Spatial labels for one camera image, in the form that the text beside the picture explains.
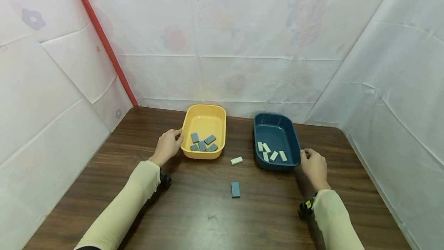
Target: white fabric wall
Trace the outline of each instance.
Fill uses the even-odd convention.
[[[90,0],[141,106],[303,122],[383,0]]]
[[[306,123],[341,128],[414,249],[442,249],[444,0],[385,0]]]
[[[132,107],[80,0],[0,0],[0,247],[19,250]]]

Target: cream sleeve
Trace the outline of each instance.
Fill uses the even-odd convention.
[[[122,191],[103,210],[74,249],[92,246],[100,250],[117,250],[159,183],[160,167],[148,160],[140,162]]]
[[[313,212],[327,250],[363,250],[347,209],[336,191],[319,191],[313,203]]]

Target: red frame bar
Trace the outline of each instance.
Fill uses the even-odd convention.
[[[108,57],[110,58],[114,69],[116,69],[117,76],[120,78],[120,82],[122,82],[123,88],[125,88],[125,91],[128,94],[129,99],[131,100],[131,103],[134,106],[138,106],[137,100],[133,92],[131,91],[131,87],[128,84],[128,80],[126,80],[126,77],[123,74],[122,68],[119,65],[119,61],[117,60],[116,55],[114,55],[114,51],[112,50],[110,42],[108,41],[108,38],[106,38],[105,32],[103,31],[102,26],[97,19],[96,13],[94,13],[91,3],[89,2],[89,0],[82,0],[82,3],[85,6],[89,18],[91,19],[92,25],[96,29],[96,32],[99,35],[100,40],[102,41],[106,54],[108,54]]]

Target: hand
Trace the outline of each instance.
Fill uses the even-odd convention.
[[[301,166],[315,191],[331,189],[327,183],[327,163],[325,157],[312,149],[301,150]]]
[[[169,130],[166,133],[162,134],[159,137],[159,141],[157,142],[156,150],[152,157],[148,160],[154,162],[155,164],[162,166],[164,165],[170,158],[172,158],[180,148],[180,144],[183,142],[182,129],[180,130]]]

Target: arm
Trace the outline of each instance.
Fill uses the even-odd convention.
[[[313,188],[318,191],[313,212],[327,250],[363,250],[344,203],[327,183],[325,157],[312,149],[301,150],[301,166]]]
[[[137,165],[124,188],[94,221],[75,250],[87,249],[86,247],[116,250],[119,247],[138,212],[157,190],[160,166],[180,148],[183,137],[176,140],[176,136],[181,132],[182,130],[169,130],[159,138],[154,155]]]

